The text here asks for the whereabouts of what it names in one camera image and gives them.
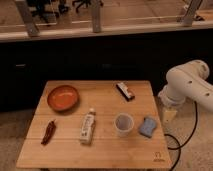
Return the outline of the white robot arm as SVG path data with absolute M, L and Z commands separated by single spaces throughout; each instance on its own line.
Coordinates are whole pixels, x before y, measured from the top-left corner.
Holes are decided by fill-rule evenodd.
M 206 81 L 209 75 L 209 66 L 202 60 L 192 60 L 168 70 L 167 84 L 158 93 L 164 123 L 176 116 L 187 98 L 213 112 L 213 84 Z

